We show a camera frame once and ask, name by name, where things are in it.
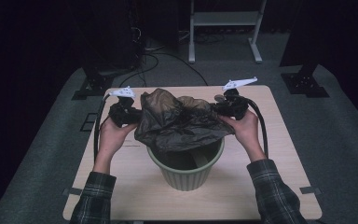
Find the gray floor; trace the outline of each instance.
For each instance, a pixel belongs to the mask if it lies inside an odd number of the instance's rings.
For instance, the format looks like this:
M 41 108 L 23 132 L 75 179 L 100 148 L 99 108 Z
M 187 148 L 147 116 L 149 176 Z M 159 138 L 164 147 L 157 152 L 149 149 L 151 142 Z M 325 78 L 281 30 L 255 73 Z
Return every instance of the gray floor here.
M 212 45 L 196 46 L 196 63 L 209 85 L 224 85 L 228 79 L 258 77 L 256 85 L 267 85 L 281 110 L 284 122 L 313 187 L 322 194 L 318 201 L 324 223 L 358 223 L 358 111 L 339 87 L 336 78 L 319 66 L 314 76 L 330 98 L 291 95 L 280 73 L 298 67 L 280 68 L 288 34 L 261 34 L 257 41 L 263 57 L 255 64 L 246 35 L 226 35 Z M 187 45 L 175 53 L 186 61 Z M 202 79 L 181 61 L 158 57 L 158 66 L 145 73 L 148 87 L 203 86 Z M 155 60 L 147 57 L 143 69 Z M 117 87 L 128 77 L 118 77 Z M 62 218 L 66 203 L 62 191 L 72 186 L 90 133 L 80 132 L 88 113 L 96 112 L 102 97 L 71 101 L 85 78 L 81 69 L 73 73 L 51 108 L 21 167 L 0 202 L 1 223 L 67 223 Z M 142 87 L 133 77 L 125 86 Z

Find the plant pot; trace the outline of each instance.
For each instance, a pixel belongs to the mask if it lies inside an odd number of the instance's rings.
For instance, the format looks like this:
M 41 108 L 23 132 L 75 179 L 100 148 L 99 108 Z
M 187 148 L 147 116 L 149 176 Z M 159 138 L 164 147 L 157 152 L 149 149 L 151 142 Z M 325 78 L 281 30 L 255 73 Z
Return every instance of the plant pot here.
M 183 152 L 160 153 L 150 147 L 147 152 L 171 187 L 190 191 L 205 183 L 212 166 L 223 153 L 224 144 L 222 138 L 210 145 Z

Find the flannel shirt cuff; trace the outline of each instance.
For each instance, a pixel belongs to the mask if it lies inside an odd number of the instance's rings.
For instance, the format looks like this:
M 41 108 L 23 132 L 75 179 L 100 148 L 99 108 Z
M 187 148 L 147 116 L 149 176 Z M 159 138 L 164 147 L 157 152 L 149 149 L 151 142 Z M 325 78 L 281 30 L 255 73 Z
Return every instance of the flannel shirt cuff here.
M 115 183 L 115 176 L 90 172 L 82 194 L 85 196 L 110 200 L 112 198 Z
M 263 184 L 266 180 L 281 180 L 275 162 L 269 159 L 254 161 L 247 169 L 255 186 Z

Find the table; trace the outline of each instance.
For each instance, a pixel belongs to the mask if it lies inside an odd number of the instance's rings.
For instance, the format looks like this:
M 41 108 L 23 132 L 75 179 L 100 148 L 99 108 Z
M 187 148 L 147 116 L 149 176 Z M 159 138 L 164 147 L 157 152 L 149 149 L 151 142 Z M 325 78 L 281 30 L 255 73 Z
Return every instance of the table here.
M 140 95 L 155 88 L 133 88 L 136 93 L 133 106 L 141 108 Z M 214 102 L 221 87 L 166 87 L 174 96 L 193 96 Z M 302 194 L 300 188 L 310 182 L 296 154 L 280 111 L 267 86 L 238 88 L 240 95 L 257 103 L 265 119 L 268 133 L 269 157 L 275 160 L 283 181 L 301 201 L 301 213 L 306 219 L 322 216 L 321 208 L 313 193 Z M 109 97 L 103 111 L 107 116 L 109 106 L 117 97 Z M 260 219 L 255 200 L 255 189 L 246 170 L 249 158 L 233 135 L 225 138 L 221 158 L 213 166 L 206 182 L 192 191 L 179 191 L 170 187 L 159 168 L 147 155 L 146 146 L 134 140 L 130 133 L 123 148 L 112 161 L 111 174 L 117 177 L 112 197 L 113 220 L 254 220 Z M 93 164 L 93 133 L 86 146 L 73 185 L 83 189 Z M 79 196 L 70 194 L 63 210 L 63 217 L 70 219 Z
M 240 12 L 196 12 L 194 10 L 194 0 L 191 0 L 190 11 L 190 41 L 188 43 L 188 61 L 194 63 L 196 61 L 196 53 L 194 46 L 194 27 L 195 26 L 229 26 L 229 25 L 254 25 L 255 32 L 253 37 L 248 38 L 249 45 L 255 57 L 256 63 L 262 63 L 260 52 L 255 44 L 258 32 L 260 30 L 261 21 L 263 20 L 264 9 L 267 0 L 262 0 L 258 11 L 240 11 Z

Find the crumpled plastic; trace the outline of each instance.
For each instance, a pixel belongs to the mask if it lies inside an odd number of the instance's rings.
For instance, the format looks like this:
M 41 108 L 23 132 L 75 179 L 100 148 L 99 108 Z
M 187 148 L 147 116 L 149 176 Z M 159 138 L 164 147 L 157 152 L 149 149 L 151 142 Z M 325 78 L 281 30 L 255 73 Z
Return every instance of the crumpled plastic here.
M 202 147 L 234 134 L 233 128 L 220 120 L 205 100 L 175 98 L 168 91 L 156 89 L 141 95 L 141 106 L 135 139 L 158 152 Z

